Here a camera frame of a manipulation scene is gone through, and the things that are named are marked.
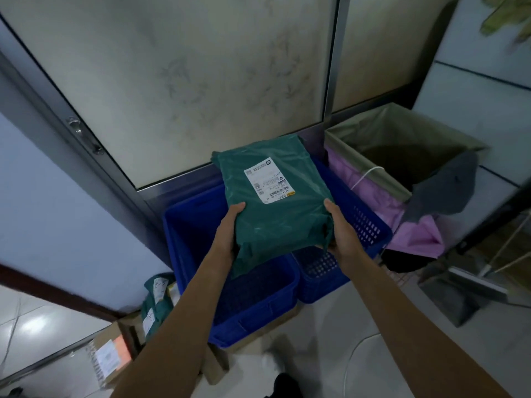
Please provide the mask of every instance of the blue plastic crate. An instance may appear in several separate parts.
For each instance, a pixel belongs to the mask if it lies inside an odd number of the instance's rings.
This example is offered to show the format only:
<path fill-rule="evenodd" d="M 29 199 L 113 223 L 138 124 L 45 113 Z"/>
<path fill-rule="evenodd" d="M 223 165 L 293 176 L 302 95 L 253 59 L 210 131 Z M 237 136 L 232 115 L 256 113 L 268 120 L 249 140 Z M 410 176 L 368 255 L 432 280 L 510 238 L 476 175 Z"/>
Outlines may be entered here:
<path fill-rule="evenodd" d="M 315 167 L 328 186 L 334 201 L 345 219 L 356 230 L 363 249 L 375 258 L 391 240 L 392 231 L 349 187 L 323 165 L 313 159 Z M 306 247 L 293 253 L 301 268 L 298 298 L 303 303 L 314 303 L 348 282 L 330 253 L 323 254 L 317 247 Z"/>
<path fill-rule="evenodd" d="M 164 230 L 180 293 L 208 253 L 227 210 L 222 184 L 179 202 L 164 213 Z M 227 348 L 294 308 L 299 279 L 297 262 L 288 254 L 227 280 L 209 342 Z"/>

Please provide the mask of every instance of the black pants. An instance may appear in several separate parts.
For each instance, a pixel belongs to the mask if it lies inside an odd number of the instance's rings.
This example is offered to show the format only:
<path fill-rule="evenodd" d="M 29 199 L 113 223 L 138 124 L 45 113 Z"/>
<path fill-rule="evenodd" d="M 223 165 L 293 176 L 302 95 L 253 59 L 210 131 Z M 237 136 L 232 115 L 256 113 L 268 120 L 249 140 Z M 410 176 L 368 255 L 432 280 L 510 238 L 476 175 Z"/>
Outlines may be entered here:
<path fill-rule="evenodd" d="M 287 373 L 280 373 L 275 379 L 273 394 L 265 398 L 303 398 L 298 382 Z"/>

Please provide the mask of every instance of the person's left arm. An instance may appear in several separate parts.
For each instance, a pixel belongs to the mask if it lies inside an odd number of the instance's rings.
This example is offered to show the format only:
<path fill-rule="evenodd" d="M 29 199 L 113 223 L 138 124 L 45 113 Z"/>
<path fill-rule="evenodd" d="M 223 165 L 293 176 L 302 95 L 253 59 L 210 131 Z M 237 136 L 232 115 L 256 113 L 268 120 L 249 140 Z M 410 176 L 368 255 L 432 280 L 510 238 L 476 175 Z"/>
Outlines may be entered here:
<path fill-rule="evenodd" d="M 233 262 L 234 221 L 243 208 L 245 203 L 229 207 L 192 281 L 156 335 L 123 373 L 111 398 L 188 398 L 192 394 Z"/>

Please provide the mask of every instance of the person's right arm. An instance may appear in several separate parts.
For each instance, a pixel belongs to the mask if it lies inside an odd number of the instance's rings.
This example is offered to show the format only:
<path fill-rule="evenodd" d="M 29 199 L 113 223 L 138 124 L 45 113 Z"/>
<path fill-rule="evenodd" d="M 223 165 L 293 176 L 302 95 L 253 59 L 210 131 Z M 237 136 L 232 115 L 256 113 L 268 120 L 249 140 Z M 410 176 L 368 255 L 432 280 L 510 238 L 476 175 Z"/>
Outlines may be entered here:
<path fill-rule="evenodd" d="M 336 246 L 330 251 L 371 313 L 413 395 L 510 397 L 369 258 L 339 207 L 329 200 L 324 201 L 324 206 L 334 219 Z"/>

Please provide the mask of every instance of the person's left hand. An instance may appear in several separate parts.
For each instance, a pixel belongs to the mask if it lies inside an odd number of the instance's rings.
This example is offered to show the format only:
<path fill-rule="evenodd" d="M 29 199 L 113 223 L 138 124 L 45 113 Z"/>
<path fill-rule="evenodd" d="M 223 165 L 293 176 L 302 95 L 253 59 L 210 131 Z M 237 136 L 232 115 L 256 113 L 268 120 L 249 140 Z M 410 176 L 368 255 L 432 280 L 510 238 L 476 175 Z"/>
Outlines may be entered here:
<path fill-rule="evenodd" d="M 232 265 L 233 257 L 233 244 L 234 244 L 234 221 L 236 216 L 243 211 L 245 208 L 245 202 L 239 204 L 231 205 L 229 207 L 229 212 L 222 219 L 222 222 L 219 224 L 216 230 L 216 236 L 212 242 L 212 247 L 210 251 L 215 253 L 218 258 L 227 259 Z"/>

